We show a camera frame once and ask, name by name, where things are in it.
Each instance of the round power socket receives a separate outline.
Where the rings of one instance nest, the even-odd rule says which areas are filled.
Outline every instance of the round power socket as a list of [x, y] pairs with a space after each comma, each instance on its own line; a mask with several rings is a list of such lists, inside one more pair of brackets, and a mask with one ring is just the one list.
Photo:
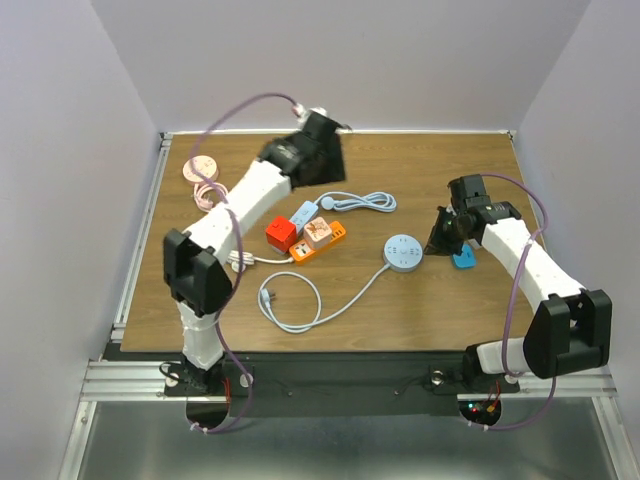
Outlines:
[[394, 235], [384, 244], [382, 255], [394, 272], [413, 272], [422, 261], [422, 246], [409, 235]]

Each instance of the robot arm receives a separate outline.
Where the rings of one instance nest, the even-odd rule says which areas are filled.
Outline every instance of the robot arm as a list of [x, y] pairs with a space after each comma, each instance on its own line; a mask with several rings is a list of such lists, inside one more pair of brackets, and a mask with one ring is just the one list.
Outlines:
[[206, 382], [207, 372], [224, 351], [215, 325], [232, 292], [223, 265], [236, 236], [228, 210], [244, 235], [269, 208], [294, 188], [345, 179], [340, 124], [310, 111], [302, 128], [268, 143], [249, 170], [206, 216], [183, 232], [165, 237], [164, 280], [178, 305], [184, 331], [183, 355], [192, 378]]
[[[474, 239], [515, 276], [531, 242], [520, 213], [508, 202], [492, 203], [480, 175], [460, 177], [449, 188], [451, 207], [439, 207], [425, 254], [460, 254], [464, 241]], [[586, 290], [535, 242], [519, 286], [535, 315], [525, 337], [509, 339], [511, 370], [549, 378], [607, 363], [612, 306], [603, 291]], [[469, 375], [504, 372], [501, 350], [502, 341], [469, 347]]]

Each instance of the pink cord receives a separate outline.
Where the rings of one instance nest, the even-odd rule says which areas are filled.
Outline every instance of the pink cord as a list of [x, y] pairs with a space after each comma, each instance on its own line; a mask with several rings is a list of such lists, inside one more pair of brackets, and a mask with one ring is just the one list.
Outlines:
[[[227, 187], [218, 182], [213, 182], [215, 186], [220, 188], [224, 192], [224, 195], [227, 196], [229, 194], [229, 190]], [[193, 186], [193, 200], [196, 202], [196, 206], [202, 210], [203, 212], [209, 212], [213, 208], [213, 200], [209, 198], [207, 193], [214, 190], [214, 187], [207, 183], [196, 184]]]

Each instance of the pink cable reel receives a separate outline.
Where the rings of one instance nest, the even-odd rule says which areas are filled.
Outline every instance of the pink cable reel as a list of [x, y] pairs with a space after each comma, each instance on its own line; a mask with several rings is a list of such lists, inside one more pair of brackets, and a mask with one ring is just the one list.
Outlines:
[[[220, 174], [220, 169], [213, 158], [207, 155], [198, 155], [197, 157], [193, 157], [193, 162], [196, 170], [214, 182], [217, 187], [221, 188], [225, 195], [229, 193], [227, 187], [216, 182], [218, 175]], [[191, 169], [191, 163], [189, 160], [187, 160], [187, 163], [182, 167], [182, 175], [184, 175], [187, 182], [193, 185], [193, 200], [196, 203], [196, 206], [203, 212], [209, 212], [213, 208], [214, 202], [207, 194], [213, 190], [213, 187], [207, 184], [205, 180], [200, 178]]]

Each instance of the red plug adapter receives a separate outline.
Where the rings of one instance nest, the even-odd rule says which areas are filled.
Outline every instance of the red plug adapter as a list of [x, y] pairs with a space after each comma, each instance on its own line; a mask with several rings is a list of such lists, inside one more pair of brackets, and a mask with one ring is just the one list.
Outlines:
[[282, 253], [289, 250], [289, 247], [296, 243], [298, 234], [295, 224], [284, 217], [276, 217], [267, 227], [267, 242]]

